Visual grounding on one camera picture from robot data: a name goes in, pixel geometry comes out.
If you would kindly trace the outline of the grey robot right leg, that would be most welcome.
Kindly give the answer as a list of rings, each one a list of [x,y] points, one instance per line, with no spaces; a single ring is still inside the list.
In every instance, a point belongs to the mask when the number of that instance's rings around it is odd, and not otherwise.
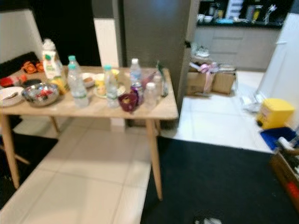
[[[222,221],[213,217],[196,217],[193,220],[193,224],[222,224]]]

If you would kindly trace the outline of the cardboard box of rubbish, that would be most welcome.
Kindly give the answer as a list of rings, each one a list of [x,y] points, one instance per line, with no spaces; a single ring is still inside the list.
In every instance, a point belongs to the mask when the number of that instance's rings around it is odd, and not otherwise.
[[[293,204],[295,211],[299,214],[299,175],[295,173],[294,168],[290,166],[280,150],[276,150],[271,156],[269,165]]]

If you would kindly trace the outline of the small clear bottle white cap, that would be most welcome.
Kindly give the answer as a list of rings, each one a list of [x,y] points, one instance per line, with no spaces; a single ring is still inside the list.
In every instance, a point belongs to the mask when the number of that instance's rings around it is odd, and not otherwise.
[[[147,110],[152,110],[158,104],[158,92],[154,82],[149,82],[144,89],[144,103]]]

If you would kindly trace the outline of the orange black battery pack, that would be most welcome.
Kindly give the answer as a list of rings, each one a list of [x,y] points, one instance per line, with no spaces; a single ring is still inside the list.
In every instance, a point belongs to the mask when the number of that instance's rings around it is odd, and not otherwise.
[[[22,64],[21,70],[24,73],[44,72],[43,63],[40,61],[26,61]]]

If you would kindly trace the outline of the white chair wooden legs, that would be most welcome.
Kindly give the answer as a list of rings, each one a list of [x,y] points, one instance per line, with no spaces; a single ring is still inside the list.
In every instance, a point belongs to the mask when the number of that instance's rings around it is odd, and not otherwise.
[[[5,157],[5,160],[7,162],[7,167],[8,167],[9,162],[11,160],[9,160],[8,155],[6,153],[6,146],[4,144],[4,141],[1,141],[1,143],[0,143],[0,151],[2,152],[3,156]],[[13,156],[14,156],[15,164],[22,163],[22,164],[25,164],[26,166],[30,166],[31,162],[28,159],[24,158],[23,156],[18,155],[16,153],[16,151],[13,151]]]

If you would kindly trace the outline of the yellow pedal bin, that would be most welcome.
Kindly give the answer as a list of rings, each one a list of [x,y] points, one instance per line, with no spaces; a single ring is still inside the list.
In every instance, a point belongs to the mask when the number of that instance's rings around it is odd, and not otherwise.
[[[261,103],[256,116],[256,123],[262,129],[284,127],[294,112],[295,107],[286,100],[267,98]]]

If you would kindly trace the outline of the red packet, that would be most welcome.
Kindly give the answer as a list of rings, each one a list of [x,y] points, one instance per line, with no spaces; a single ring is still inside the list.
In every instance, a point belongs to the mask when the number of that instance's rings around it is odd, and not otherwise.
[[[21,79],[19,79],[19,77],[17,76],[8,76],[0,79],[0,86],[2,88],[19,87],[20,85],[21,85]]]

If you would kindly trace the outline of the pink ribbon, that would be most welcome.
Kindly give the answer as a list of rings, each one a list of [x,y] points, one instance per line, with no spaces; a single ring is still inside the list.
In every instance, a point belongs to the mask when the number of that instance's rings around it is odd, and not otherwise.
[[[197,70],[205,75],[205,83],[203,87],[203,95],[209,95],[214,81],[215,73],[218,72],[218,63],[212,62],[210,64],[201,64]]]

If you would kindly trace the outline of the green snack packet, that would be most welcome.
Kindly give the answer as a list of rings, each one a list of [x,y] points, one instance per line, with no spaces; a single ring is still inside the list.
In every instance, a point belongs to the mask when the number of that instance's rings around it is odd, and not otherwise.
[[[154,75],[153,81],[157,85],[159,96],[161,98],[164,98],[167,96],[168,92],[166,87],[166,78],[163,71],[164,66],[161,64],[160,61],[157,61],[156,69],[157,69],[157,73],[156,75]]]

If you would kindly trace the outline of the clear water bottle white cap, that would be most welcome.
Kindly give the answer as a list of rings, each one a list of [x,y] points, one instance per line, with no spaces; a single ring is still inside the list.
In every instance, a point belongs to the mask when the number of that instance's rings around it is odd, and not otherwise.
[[[138,58],[132,58],[129,71],[131,84],[140,86],[142,80],[142,69],[140,67]]]

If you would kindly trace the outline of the white green juice carton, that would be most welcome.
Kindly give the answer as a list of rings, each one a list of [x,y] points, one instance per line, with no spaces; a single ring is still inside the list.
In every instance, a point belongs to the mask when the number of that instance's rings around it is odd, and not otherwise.
[[[46,77],[50,80],[55,78],[62,78],[63,65],[60,58],[58,57],[58,52],[54,42],[51,39],[46,38],[43,41],[42,48],[42,63]]]

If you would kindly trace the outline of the white plate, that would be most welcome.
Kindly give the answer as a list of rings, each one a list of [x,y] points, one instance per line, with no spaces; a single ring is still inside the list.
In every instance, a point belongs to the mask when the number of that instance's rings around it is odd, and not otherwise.
[[[124,85],[119,85],[117,88],[117,97],[126,93],[127,88]],[[97,98],[107,98],[107,88],[104,85],[96,86],[93,93]]]

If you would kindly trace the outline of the purple bowl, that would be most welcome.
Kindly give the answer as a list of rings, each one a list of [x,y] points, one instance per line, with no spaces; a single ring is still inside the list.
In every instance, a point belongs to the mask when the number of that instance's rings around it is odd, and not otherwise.
[[[137,109],[138,96],[134,92],[128,92],[118,97],[118,103],[123,111],[133,113]]]

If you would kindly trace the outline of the large white bowl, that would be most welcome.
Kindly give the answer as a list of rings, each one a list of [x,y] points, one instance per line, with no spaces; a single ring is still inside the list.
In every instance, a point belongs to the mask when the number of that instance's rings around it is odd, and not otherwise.
[[[21,95],[23,87],[7,87],[0,90],[2,107],[14,106],[23,102]]]

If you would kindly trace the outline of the olive green cloth bag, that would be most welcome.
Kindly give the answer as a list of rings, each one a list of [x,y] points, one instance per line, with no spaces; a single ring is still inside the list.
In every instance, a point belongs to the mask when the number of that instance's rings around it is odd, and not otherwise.
[[[192,43],[192,56],[193,57],[209,57],[209,49],[198,43]]]

